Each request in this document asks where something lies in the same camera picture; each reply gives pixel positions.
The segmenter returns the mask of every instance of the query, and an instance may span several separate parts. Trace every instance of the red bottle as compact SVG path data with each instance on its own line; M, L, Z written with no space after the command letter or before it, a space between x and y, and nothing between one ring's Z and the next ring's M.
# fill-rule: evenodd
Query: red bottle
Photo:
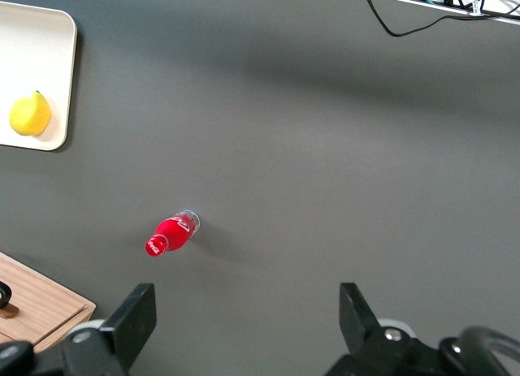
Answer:
M145 250L150 256L157 257L180 249L200 225L201 222L193 211L180 211L159 223L155 233L146 241Z

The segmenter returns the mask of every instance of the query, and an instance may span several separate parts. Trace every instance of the lemon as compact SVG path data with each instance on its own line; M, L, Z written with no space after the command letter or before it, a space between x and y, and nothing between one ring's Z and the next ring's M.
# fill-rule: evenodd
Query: lemon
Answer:
M39 135L50 120L50 106L46 98L36 91L29 97L15 101L9 113L12 129L23 136Z

